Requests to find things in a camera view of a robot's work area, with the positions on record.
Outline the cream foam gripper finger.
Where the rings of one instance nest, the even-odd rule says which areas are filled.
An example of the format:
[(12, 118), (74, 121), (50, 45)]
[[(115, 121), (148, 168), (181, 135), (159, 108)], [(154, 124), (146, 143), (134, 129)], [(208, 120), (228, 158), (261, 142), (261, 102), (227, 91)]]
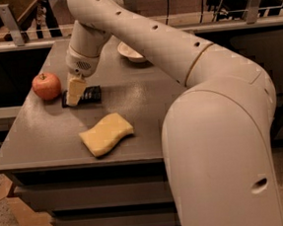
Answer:
[(70, 107), (77, 106), (87, 87), (87, 81), (84, 77), (75, 74), (68, 74), (66, 83), (66, 105)]

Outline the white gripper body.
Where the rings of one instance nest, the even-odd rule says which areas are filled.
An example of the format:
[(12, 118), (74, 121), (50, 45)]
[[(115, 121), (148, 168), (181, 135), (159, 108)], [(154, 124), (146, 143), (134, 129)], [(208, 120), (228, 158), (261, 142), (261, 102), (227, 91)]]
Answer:
[(70, 45), (67, 49), (65, 60), (70, 74), (79, 77), (90, 77), (97, 70), (100, 62), (100, 53), (96, 50), (88, 53), (86, 49), (79, 52)]

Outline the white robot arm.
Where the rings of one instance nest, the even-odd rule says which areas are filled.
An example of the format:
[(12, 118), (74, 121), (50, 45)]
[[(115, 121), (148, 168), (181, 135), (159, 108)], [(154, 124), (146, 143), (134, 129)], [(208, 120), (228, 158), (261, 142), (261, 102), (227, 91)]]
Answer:
[(163, 122), (162, 146), (181, 226), (283, 226), (270, 125), (275, 87), (257, 63), (123, 9), (123, 0), (67, 0), (74, 107), (103, 46), (117, 37), (186, 90)]

